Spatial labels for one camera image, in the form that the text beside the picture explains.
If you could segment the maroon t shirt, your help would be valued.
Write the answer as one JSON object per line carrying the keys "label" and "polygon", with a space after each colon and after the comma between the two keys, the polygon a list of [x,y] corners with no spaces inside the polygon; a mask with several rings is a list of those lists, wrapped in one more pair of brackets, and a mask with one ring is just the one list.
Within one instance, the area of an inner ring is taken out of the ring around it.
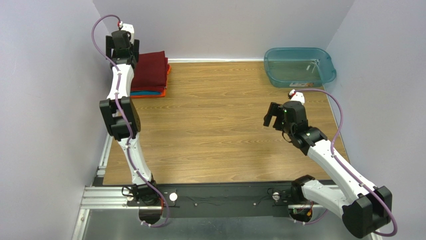
{"label": "maroon t shirt", "polygon": [[165,51],[142,53],[131,82],[131,92],[163,92],[167,87],[169,72]]}

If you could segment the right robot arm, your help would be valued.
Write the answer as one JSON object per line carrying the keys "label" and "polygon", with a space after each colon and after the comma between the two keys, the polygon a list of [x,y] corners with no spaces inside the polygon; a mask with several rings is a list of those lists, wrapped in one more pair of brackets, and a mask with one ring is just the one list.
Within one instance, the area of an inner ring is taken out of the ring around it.
{"label": "right robot arm", "polygon": [[291,183],[291,198],[297,203],[312,201],[340,217],[346,229],[356,238],[364,238],[392,222],[392,193],[377,187],[359,174],[335,150],[327,136],[309,125],[302,102],[271,102],[263,125],[289,137],[290,143],[316,162],[339,189],[325,186],[313,176],[305,175]]}

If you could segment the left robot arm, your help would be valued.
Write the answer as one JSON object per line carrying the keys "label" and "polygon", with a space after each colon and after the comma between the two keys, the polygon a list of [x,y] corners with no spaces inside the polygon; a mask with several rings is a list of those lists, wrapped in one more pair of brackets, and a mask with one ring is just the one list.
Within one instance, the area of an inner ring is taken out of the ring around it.
{"label": "left robot arm", "polygon": [[141,122],[131,99],[131,83],[138,63],[137,41],[124,29],[114,31],[105,38],[105,56],[110,62],[113,80],[107,99],[99,108],[107,132],[121,147],[131,174],[131,185],[126,197],[147,206],[160,200],[156,181],[148,168],[140,145]]}

